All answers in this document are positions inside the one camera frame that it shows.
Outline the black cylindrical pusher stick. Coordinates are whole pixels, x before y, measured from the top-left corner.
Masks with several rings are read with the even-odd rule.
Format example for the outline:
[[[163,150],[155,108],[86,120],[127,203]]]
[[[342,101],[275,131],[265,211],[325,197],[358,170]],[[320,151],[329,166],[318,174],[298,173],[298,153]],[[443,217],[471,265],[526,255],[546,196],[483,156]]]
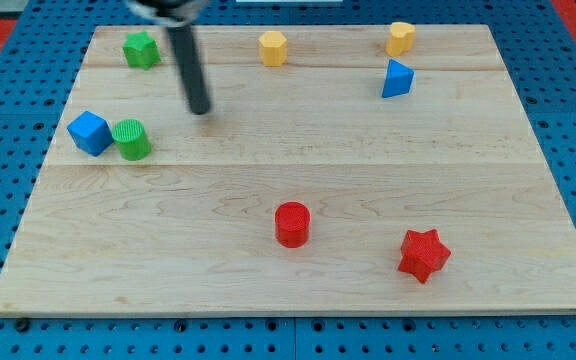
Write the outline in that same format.
[[[168,27],[167,34],[189,110],[195,115],[207,114],[211,100],[192,26]]]

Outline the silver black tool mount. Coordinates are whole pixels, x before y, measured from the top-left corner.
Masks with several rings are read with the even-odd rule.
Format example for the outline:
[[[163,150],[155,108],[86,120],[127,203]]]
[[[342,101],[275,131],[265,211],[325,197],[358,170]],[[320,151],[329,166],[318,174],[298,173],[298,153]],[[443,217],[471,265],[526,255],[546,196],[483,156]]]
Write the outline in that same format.
[[[191,24],[210,0],[125,0],[135,15],[167,27]]]

